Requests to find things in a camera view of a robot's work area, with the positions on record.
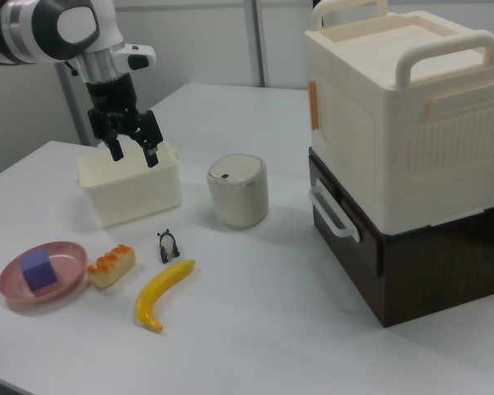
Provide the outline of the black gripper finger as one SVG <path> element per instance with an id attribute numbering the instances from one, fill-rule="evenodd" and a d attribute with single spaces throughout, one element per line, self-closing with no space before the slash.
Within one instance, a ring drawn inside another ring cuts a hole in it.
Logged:
<path id="1" fill-rule="evenodd" d="M 158 149 L 158 144 L 154 142 L 145 142 L 143 144 L 143 154 L 145 156 L 145 160 L 147 163 L 147 166 L 149 168 L 153 168 L 159 163 L 158 157 L 157 157 L 157 149 Z"/>
<path id="2" fill-rule="evenodd" d="M 114 161 L 119 161 L 124 157 L 123 150 L 120 146 L 119 140 L 117 137 L 112 137 L 106 140 L 106 146 L 110 150 L 110 154 Z"/>

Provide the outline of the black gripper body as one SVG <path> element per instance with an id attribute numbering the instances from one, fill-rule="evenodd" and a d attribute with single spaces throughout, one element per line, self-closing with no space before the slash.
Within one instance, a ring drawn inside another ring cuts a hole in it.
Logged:
<path id="1" fill-rule="evenodd" d="M 137 109 L 137 94 L 128 73 L 106 82 L 87 83 L 86 87 L 93 104 L 88 116 L 94 136 L 107 146 L 117 146 L 119 135 L 140 146 L 157 146 L 163 141 L 154 113 Z"/>

